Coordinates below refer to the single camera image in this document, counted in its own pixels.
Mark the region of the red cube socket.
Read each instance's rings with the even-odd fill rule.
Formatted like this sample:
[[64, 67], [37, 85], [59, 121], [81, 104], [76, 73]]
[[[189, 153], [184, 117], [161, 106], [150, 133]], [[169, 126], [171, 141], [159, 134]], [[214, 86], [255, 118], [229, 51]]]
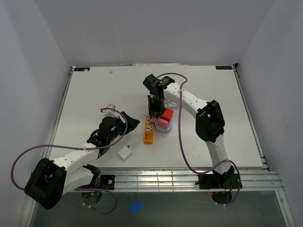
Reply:
[[165, 112], [160, 116], [160, 118], [170, 123], [173, 118], [173, 114], [174, 110], [170, 108], [165, 108]]

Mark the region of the pink plug adapter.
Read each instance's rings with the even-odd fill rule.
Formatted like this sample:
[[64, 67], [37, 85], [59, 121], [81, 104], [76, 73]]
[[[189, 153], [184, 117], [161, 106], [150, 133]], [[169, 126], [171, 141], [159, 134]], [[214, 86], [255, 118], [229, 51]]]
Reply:
[[169, 126], [169, 122], [162, 118], [158, 118], [156, 121], [156, 126], [159, 128], [167, 129]]

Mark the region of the blue round power socket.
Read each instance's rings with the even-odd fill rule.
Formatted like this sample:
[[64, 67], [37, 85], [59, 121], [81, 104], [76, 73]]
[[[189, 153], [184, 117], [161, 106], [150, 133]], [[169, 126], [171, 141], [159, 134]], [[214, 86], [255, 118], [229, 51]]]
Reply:
[[163, 134], [169, 133], [173, 128], [173, 121], [171, 121], [168, 124], [167, 128], [163, 128], [163, 127], [160, 127], [158, 125], [156, 125], [155, 128], [156, 128], [156, 131], [159, 132], [159, 133], [163, 133]]

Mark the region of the orange power strip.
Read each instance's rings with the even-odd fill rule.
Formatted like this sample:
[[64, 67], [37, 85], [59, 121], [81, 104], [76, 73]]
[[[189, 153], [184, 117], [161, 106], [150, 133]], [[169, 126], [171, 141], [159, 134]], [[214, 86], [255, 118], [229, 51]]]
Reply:
[[144, 127], [144, 144], [153, 144], [155, 125], [151, 122], [150, 116], [146, 116]]

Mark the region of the white charger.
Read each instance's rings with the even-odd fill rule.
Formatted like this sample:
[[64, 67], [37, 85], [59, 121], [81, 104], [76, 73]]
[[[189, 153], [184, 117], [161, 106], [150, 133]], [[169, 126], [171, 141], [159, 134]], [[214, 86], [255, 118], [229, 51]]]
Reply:
[[132, 155], [132, 151], [130, 149], [130, 145], [122, 147], [118, 151], [118, 155], [122, 158], [123, 161], [126, 161]]

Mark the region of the brown pink charger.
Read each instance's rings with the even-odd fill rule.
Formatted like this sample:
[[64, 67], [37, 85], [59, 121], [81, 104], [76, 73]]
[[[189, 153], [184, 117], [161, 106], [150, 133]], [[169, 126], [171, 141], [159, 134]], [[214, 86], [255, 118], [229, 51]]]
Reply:
[[157, 120], [157, 119], [156, 119], [156, 117], [155, 117], [155, 116], [153, 116], [153, 117], [151, 117], [151, 118], [150, 118], [150, 122], [151, 122], [151, 123], [155, 123], [155, 122], [156, 122], [156, 120]]

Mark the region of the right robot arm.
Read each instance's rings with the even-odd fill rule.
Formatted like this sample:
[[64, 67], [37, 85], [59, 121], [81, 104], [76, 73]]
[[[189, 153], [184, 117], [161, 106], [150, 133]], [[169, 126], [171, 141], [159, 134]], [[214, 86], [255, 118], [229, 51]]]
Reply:
[[170, 73], [158, 77], [150, 74], [143, 85], [149, 90], [148, 110], [150, 119], [155, 125], [167, 128], [169, 120], [164, 119], [165, 100], [178, 104], [179, 112], [186, 110], [195, 119], [195, 132], [206, 143], [212, 165], [214, 183], [220, 188], [226, 187], [231, 182], [234, 174], [232, 162], [228, 159], [225, 149], [223, 134], [225, 121], [219, 103], [200, 99], [185, 91], [182, 84], [170, 78]]

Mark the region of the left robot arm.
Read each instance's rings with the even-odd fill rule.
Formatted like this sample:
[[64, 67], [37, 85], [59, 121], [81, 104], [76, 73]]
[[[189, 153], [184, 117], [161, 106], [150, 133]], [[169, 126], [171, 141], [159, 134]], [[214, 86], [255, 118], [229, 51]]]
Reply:
[[25, 194], [48, 210], [71, 190], [103, 189], [101, 171], [90, 162], [106, 154], [116, 138], [135, 130], [139, 123], [125, 112], [105, 114], [81, 149], [53, 160], [41, 159], [25, 186]]

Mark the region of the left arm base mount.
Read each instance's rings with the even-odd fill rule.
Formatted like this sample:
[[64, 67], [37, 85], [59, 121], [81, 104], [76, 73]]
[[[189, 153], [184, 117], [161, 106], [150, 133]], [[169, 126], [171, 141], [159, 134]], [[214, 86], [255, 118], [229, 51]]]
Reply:
[[89, 183], [83, 184], [79, 188], [113, 190], [115, 188], [115, 177], [115, 175], [94, 176]]

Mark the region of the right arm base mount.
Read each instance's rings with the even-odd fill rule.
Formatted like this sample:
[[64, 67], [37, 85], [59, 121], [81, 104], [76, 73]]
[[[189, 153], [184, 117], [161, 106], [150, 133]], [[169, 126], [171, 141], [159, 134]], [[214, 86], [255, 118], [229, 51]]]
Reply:
[[214, 174], [198, 175], [198, 181], [195, 183], [199, 189], [240, 189], [242, 188], [242, 183], [239, 181], [239, 175], [233, 174], [228, 179], [223, 179]]

